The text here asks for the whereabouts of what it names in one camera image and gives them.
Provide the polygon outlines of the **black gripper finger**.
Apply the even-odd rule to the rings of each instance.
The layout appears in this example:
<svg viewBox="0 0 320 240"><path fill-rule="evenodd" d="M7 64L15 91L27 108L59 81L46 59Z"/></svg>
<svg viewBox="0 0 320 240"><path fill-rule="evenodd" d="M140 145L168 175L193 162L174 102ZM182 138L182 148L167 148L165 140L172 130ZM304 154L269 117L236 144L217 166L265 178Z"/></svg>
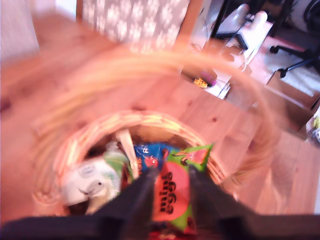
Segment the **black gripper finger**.
<svg viewBox="0 0 320 240"><path fill-rule="evenodd" d="M196 225L230 224L257 214L223 191L194 166L188 167L190 200Z"/></svg>
<svg viewBox="0 0 320 240"><path fill-rule="evenodd" d="M122 221L133 219L150 222L157 176L158 170L154 167L149 168L117 197L103 205L94 215Z"/></svg>

